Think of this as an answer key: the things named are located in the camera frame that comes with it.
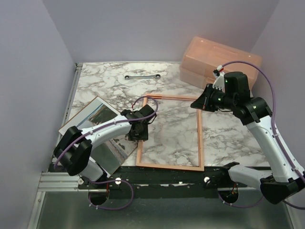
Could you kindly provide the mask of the red wooden picture frame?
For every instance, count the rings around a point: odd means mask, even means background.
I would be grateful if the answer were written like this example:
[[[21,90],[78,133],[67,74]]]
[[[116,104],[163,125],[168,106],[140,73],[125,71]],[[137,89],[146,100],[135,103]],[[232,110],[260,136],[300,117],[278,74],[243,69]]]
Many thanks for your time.
[[[204,171],[202,112],[190,108],[194,96],[147,94],[159,101],[149,140],[138,143],[139,167]]]

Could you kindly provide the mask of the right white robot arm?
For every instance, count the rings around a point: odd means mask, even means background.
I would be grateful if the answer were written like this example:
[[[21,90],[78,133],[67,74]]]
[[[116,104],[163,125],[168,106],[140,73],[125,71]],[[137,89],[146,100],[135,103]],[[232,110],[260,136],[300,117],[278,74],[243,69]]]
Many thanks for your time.
[[[232,111],[252,133],[264,153],[271,171],[264,172],[231,162],[221,168],[218,181],[225,187],[242,183],[260,190],[272,204],[278,204],[305,187],[305,170],[295,160],[272,124],[273,114],[261,97],[252,97],[248,78],[242,72],[220,75],[224,89],[207,84],[190,107],[215,112]]]

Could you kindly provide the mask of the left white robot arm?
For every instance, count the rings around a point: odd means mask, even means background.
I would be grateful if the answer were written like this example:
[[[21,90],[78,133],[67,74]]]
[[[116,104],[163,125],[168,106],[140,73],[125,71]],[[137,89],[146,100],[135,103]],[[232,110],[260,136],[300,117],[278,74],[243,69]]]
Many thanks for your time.
[[[148,125],[156,117],[156,112],[157,109],[147,104],[140,110],[123,110],[113,119],[94,127],[69,127],[53,151],[57,158],[54,169],[61,164],[70,176],[80,175],[94,188],[102,188],[109,172],[90,160],[92,151],[122,135],[127,135],[129,141],[146,141]]]

